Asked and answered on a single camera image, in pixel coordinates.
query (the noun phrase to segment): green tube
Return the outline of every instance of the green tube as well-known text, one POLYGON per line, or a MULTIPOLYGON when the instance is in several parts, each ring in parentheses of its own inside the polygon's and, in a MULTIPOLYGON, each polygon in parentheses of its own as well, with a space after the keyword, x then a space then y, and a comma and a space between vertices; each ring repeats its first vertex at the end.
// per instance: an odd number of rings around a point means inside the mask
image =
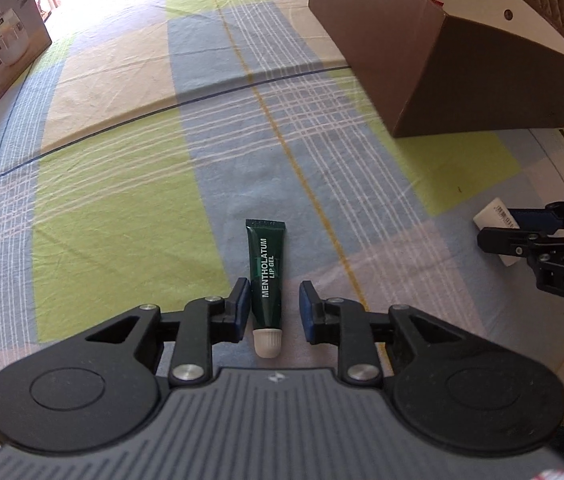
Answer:
POLYGON ((273 358, 282 348, 284 222, 247 220, 255 353, 273 358))

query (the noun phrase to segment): bed sheet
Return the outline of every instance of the bed sheet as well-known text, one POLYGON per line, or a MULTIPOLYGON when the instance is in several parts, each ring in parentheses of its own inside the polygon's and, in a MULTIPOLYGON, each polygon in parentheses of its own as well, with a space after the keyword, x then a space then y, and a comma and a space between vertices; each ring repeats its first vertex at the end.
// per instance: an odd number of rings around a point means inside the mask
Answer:
POLYGON ((496 196, 564 198, 557 131, 392 139, 307 0, 64 16, 0 101, 0 369, 136 304, 226 295, 248 275, 244 220, 265 218, 288 229, 283 351, 261 360, 247 334, 214 364, 333 366, 303 342, 310 279, 375 311, 410 303, 564 381, 564 300, 481 253, 472 224, 496 196))

